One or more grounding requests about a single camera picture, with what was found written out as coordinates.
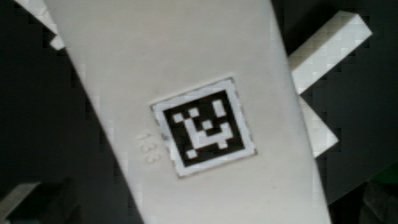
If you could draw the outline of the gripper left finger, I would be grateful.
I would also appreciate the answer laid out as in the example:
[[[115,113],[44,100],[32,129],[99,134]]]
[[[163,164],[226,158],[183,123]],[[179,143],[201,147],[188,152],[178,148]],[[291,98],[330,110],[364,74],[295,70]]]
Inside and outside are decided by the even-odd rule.
[[[21,183],[0,200],[0,224],[11,224],[7,217],[37,186],[39,182]]]

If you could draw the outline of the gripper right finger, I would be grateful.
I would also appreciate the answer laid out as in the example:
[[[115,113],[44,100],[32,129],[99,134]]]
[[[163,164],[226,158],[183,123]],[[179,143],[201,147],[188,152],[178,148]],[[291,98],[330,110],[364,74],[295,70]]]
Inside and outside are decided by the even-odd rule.
[[[398,184],[368,183],[361,224],[398,224]]]

